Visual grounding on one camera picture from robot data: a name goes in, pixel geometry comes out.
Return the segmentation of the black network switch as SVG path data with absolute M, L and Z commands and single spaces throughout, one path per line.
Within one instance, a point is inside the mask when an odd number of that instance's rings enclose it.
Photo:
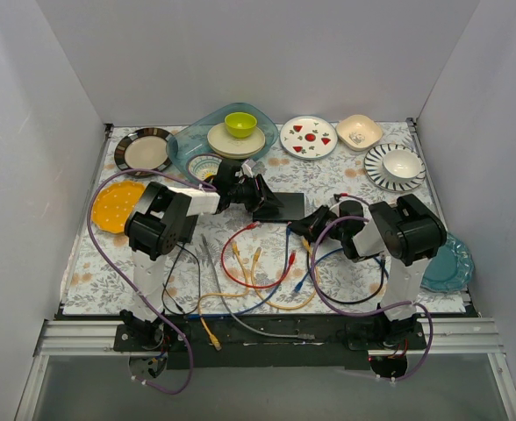
M 287 223 L 305 217 L 305 195 L 303 193 L 279 192 L 276 196 L 283 202 L 284 207 L 278 218 L 253 218 L 254 222 Z

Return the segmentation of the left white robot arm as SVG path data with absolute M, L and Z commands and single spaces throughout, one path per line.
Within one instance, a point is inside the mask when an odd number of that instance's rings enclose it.
M 141 300 L 148 298 L 162 282 L 163 256 L 179 242 L 191 239 L 197 218 L 219 214 L 231 204 L 242 204 L 246 211 L 264 210 L 275 216 L 284 207 L 282 199 L 265 182 L 262 175 L 247 175 L 238 161 L 225 159 L 215 175 L 202 180 L 196 187 L 173 188 L 150 182 L 125 222 L 125 235 L 133 251 L 135 293 L 133 310 L 122 310 L 121 320 L 137 325 L 133 339 L 147 351 L 163 342 L 164 331 L 152 312 Z

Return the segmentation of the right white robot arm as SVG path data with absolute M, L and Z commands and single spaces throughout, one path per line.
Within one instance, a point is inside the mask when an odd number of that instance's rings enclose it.
M 389 256 L 386 290 L 377 309 L 366 315 L 372 325 L 368 337 L 391 349 L 414 332 L 423 275 L 447 239 L 441 220 L 415 195 L 371 204 L 368 217 L 357 200 L 340 201 L 335 210 L 323 205 L 289 228 L 315 246 L 326 237 L 338 241 L 353 262 Z

